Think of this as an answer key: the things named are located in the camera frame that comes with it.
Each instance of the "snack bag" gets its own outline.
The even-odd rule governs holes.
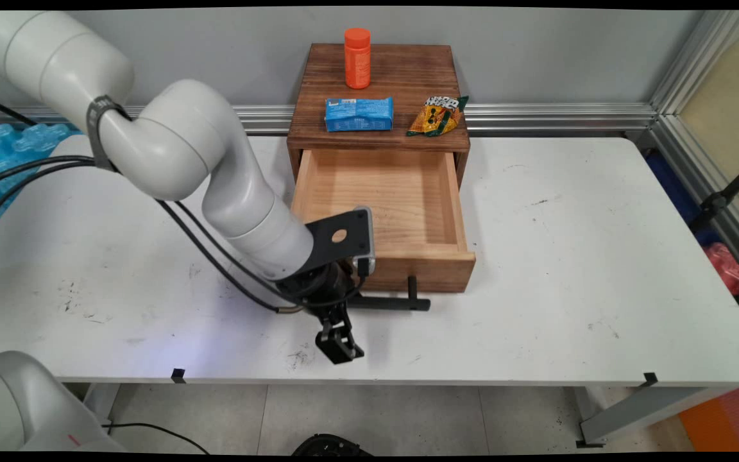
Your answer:
[[[449,96],[433,96],[423,103],[418,117],[407,132],[408,137],[413,135],[427,135],[427,137],[439,137],[458,125],[461,113],[464,112],[466,100],[469,96],[461,96],[458,99]]]

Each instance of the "aluminum frame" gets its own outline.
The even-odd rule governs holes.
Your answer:
[[[703,150],[680,116],[659,116],[648,132],[669,166],[677,173],[692,199],[700,204],[728,184],[715,161]],[[739,196],[712,220],[739,263]]]
[[[737,39],[739,10],[704,12],[654,91],[650,103],[657,113],[679,114],[715,62]]]
[[[126,107],[138,116],[143,106]],[[250,135],[285,135],[293,120],[293,105],[234,106],[244,131]],[[39,123],[66,123],[50,108],[14,108]],[[645,130],[657,114],[648,103],[583,103],[583,105],[467,105],[470,134],[499,132],[624,132]],[[19,123],[0,113],[0,123]]]

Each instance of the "blue box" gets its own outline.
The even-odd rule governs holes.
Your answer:
[[[328,132],[392,130],[393,99],[327,99]]]

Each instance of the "gray wall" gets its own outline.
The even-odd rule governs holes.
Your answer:
[[[698,11],[282,6],[71,12],[135,64],[131,105],[194,78],[234,105],[294,103],[310,43],[449,44],[470,103],[646,102]],[[38,105],[0,78],[0,100]]]

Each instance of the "open drawer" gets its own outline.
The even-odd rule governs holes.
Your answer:
[[[452,153],[304,150],[293,213],[304,223],[358,205],[372,209],[375,272],[367,290],[463,292],[467,252]]]

